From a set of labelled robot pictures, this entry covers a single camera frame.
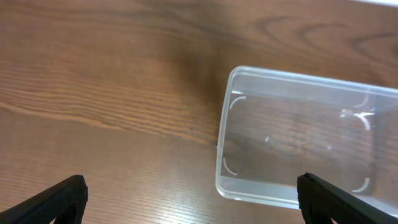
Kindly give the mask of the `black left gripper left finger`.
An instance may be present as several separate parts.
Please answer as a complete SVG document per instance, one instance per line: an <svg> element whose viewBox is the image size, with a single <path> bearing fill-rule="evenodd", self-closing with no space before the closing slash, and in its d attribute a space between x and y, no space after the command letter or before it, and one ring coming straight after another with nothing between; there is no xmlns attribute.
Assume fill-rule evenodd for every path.
<svg viewBox="0 0 398 224"><path fill-rule="evenodd" d="M81 224L88 201L82 175L73 175L1 212L1 223Z"/></svg>

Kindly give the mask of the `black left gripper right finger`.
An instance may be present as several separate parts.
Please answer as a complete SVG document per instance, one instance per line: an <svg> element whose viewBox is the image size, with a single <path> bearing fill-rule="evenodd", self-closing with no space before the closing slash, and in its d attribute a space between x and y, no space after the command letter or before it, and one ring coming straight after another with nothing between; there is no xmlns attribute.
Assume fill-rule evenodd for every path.
<svg viewBox="0 0 398 224"><path fill-rule="evenodd" d="M312 173L297 178L297 193L306 224L397 224L397 218Z"/></svg>

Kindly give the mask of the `clear plastic container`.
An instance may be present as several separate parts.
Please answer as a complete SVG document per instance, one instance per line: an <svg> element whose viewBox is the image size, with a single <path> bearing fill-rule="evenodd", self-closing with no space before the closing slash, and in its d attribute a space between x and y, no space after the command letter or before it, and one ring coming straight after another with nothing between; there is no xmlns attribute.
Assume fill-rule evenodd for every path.
<svg viewBox="0 0 398 224"><path fill-rule="evenodd" d="M298 209L306 172L396 216L397 90L236 67L221 113L217 191Z"/></svg>

